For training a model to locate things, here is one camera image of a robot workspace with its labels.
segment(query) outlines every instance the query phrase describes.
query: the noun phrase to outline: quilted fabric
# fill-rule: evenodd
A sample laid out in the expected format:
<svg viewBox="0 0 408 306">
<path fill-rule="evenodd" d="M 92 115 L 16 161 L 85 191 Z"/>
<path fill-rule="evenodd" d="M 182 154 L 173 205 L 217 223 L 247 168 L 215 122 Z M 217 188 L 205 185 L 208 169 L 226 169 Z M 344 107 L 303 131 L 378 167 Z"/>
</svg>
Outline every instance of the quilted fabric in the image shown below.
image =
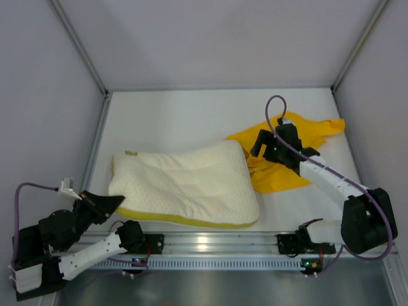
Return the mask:
<svg viewBox="0 0 408 306">
<path fill-rule="evenodd" d="M 193 226 L 246 227 L 258 202 L 238 142 L 224 140 L 183 154 L 125 151 L 113 157 L 110 195 L 124 195 L 124 217 Z"/>
</svg>

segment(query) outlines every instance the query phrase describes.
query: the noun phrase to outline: gray wall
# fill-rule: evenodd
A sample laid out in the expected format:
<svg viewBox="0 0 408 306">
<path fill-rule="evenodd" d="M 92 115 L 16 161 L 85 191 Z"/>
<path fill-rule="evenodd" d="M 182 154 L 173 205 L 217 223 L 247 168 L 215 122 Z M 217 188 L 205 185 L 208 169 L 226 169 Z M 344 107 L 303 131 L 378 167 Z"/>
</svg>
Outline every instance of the gray wall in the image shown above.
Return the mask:
<svg viewBox="0 0 408 306">
<path fill-rule="evenodd" d="M 391 196 L 408 271 L 408 1 L 394 0 L 343 81 L 338 100 L 363 178 Z"/>
<path fill-rule="evenodd" d="M 61 0 L 109 89 L 329 87 L 379 0 Z"/>
<path fill-rule="evenodd" d="M 14 305 L 13 196 L 24 181 L 57 186 L 84 170 L 102 95 L 45 0 L 0 1 L 0 296 Z M 27 187 L 20 227 L 69 203 Z M 19 305 L 37 305 L 29 300 Z"/>
</svg>

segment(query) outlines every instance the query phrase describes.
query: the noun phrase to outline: white tabletop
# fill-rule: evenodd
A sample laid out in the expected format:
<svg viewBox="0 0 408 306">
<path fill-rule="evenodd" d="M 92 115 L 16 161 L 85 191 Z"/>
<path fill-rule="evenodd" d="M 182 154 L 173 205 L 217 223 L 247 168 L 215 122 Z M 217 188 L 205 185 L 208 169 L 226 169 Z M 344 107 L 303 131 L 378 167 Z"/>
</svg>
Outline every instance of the white tabletop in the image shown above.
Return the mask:
<svg viewBox="0 0 408 306">
<path fill-rule="evenodd" d="M 123 150 L 183 152 L 203 147 L 265 120 L 265 103 L 274 94 L 288 110 L 311 120 L 337 119 L 329 89 L 240 89 L 216 91 L 115 92 L 99 147 L 89 191 L 106 194 L 112 177 L 112 156 Z M 270 116 L 282 112 L 277 99 Z M 350 179 L 357 173 L 344 133 L 328 137 L 320 153 Z M 341 219 L 341 211 L 315 186 L 258 194 L 260 217 L 239 231 L 293 231 L 311 219 Z M 107 230 L 121 217 L 113 215 L 91 230 Z M 141 222 L 144 231 L 223 231 L 167 222 Z"/>
</svg>

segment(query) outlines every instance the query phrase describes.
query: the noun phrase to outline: orange cloth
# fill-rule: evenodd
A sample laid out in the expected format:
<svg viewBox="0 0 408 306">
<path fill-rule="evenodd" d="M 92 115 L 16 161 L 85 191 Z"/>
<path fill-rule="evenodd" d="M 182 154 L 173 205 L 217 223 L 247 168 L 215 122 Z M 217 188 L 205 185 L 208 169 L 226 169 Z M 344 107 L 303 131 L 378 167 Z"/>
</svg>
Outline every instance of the orange cloth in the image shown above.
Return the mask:
<svg viewBox="0 0 408 306">
<path fill-rule="evenodd" d="M 277 125 L 277 119 L 279 117 L 280 116 L 276 116 L 270 119 L 273 127 Z M 326 143 L 326 140 L 323 138 L 324 136 L 339 134 L 346 128 L 343 119 L 316 122 L 304 119 L 298 114 L 291 112 L 286 112 L 285 118 L 292 121 L 297 127 L 298 136 L 302 141 L 303 147 L 312 147 L 316 150 L 320 148 L 322 144 Z M 274 193 L 311 185 L 308 180 L 299 177 L 295 172 L 287 169 L 284 165 L 266 161 L 265 158 L 262 157 L 265 151 L 264 147 L 259 157 L 254 157 L 249 154 L 261 129 L 270 130 L 266 121 L 227 138 L 239 142 L 244 150 L 248 169 L 251 173 L 253 188 L 259 193 Z"/>
</svg>

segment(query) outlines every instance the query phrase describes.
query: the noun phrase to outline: yellow cloth edge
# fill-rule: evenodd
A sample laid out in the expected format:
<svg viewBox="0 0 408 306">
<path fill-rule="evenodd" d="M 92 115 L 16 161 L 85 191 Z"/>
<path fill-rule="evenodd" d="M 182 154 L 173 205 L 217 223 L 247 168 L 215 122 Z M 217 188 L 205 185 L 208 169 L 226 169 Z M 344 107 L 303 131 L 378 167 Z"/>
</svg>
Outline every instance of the yellow cloth edge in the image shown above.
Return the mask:
<svg viewBox="0 0 408 306">
<path fill-rule="evenodd" d="M 251 223 L 245 224 L 232 224 L 232 223 L 212 223 L 207 221 L 188 219 L 180 215 L 171 215 L 171 214 L 152 214 L 149 212 L 135 212 L 127 208 L 119 207 L 116 212 L 128 219 L 141 220 L 141 221 L 164 221 L 172 222 L 182 225 L 190 226 L 200 226 L 204 228 L 248 228 L 249 226 L 257 223 L 257 219 Z"/>
</svg>

